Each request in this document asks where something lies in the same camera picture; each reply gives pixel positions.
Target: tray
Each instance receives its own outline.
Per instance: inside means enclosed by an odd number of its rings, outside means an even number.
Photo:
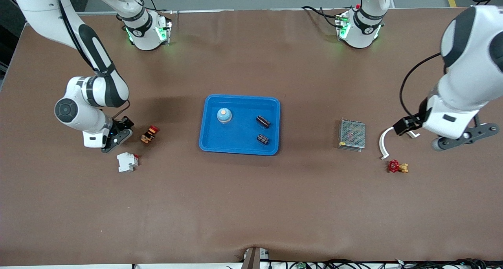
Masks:
[[[223,124],[217,112],[228,108],[230,122]],[[271,122],[265,129],[255,119],[261,115]],[[257,140],[269,138],[264,145]],[[212,94],[204,103],[199,147],[203,151],[271,156],[278,152],[280,138],[280,101],[274,97]]]

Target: perforated metal box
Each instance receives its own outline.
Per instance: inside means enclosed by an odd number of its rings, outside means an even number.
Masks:
[[[365,124],[342,119],[339,127],[338,147],[361,152],[365,148]]]

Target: table surface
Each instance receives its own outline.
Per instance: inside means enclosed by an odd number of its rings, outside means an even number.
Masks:
[[[27,27],[0,93],[0,264],[235,262],[251,246],[276,260],[503,259],[502,135],[438,153],[425,130],[389,134],[390,159],[410,173],[380,160],[381,132],[405,115],[404,75],[461,10],[390,10],[366,49],[304,11],[172,16],[172,44],[151,52],[114,16],[84,17],[131,91],[135,133],[113,154],[83,147],[53,114],[68,80],[91,75],[86,63]],[[440,58],[417,69],[407,105],[441,76]],[[212,93],[279,99],[277,155],[201,151]],[[481,120],[503,123],[502,106]],[[336,148],[343,117],[367,125],[363,152]],[[160,132],[145,146],[151,124]],[[118,173],[122,152],[140,155],[133,173]]]

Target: red knob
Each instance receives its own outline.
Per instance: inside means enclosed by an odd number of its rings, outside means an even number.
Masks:
[[[397,160],[393,159],[389,162],[388,170],[390,170],[392,173],[398,172],[399,165],[400,165],[400,163],[398,163]]]

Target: robotic arm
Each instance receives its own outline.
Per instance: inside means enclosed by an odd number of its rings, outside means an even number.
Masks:
[[[74,77],[54,108],[58,120],[82,131],[84,146],[107,153],[132,135],[133,123],[105,115],[97,107],[120,107],[129,97],[126,82],[117,72],[95,31],[75,13],[70,0],[16,0],[25,18],[41,36],[77,49],[95,76]]]
[[[113,8],[122,22],[131,43],[141,50],[156,49],[161,44],[169,44],[171,20],[148,11],[141,0],[102,0]]]
[[[381,22],[388,12],[391,0],[362,0],[360,8],[351,8],[336,20],[339,39],[355,48],[369,46],[381,29]]]
[[[398,121],[398,135],[421,126],[440,137],[439,151],[498,133],[497,124],[480,124],[477,113],[503,95],[503,11],[473,6],[444,31],[441,55],[446,74],[420,105],[420,112]],[[474,120],[474,127],[467,127]]]

